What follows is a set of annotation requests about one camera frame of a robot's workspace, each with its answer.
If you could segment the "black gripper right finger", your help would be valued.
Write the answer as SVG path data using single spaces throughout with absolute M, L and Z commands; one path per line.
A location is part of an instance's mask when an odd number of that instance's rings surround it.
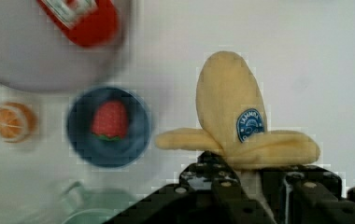
M 355 188 L 316 165 L 265 168 L 263 195 L 277 224 L 355 224 Z

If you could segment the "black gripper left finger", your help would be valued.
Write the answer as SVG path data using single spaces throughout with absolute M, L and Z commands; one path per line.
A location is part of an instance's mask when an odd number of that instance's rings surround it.
M 196 193 L 209 193 L 221 223 L 276 224 L 260 175 L 235 171 L 214 153 L 202 153 L 180 173 L 179 183 Z

